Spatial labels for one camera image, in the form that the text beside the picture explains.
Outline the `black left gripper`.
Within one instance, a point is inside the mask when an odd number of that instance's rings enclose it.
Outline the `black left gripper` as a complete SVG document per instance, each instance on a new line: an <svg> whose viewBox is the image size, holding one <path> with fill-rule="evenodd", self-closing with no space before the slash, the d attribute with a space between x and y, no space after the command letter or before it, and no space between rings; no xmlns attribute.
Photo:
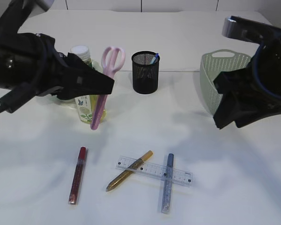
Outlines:
<svg viewBox="0 0 281 225"><path fill-rule="evenodd" d="M55 95L60 100L99 95L108 78L77 55L55 50L55 39L19 33L32 10L24 0L13 0L0 17L0 89Z"/></svg>

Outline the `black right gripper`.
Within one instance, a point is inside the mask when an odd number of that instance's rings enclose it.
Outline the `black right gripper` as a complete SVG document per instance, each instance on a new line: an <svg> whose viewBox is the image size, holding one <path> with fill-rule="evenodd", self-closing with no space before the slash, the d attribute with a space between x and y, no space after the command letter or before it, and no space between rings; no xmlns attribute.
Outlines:
<svg viewBox="0 0 281 225"><path fill-rule="evenodd" d="M222 95L213 115L217 128L232 122L238 128L258 120L281 114L281 35L260 44L252 63L252 77L257 96L253 102L245 94L248 90L246 69L223 71L214 80L214 86Z"/></svg>

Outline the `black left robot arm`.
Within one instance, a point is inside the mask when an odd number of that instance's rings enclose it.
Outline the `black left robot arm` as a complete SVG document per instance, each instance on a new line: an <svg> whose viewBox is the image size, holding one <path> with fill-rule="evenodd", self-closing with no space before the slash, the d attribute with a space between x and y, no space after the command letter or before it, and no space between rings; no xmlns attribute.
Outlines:
<svg viewBox="0 0 281 225"><path fill-rule="evenodd" d="M18 31L38 6L36 0L13 0L0 17L0 88L34 84L35 96L51 94L61 100L111 94L112 78L73 53L58 52L54 38Z"/></svg>

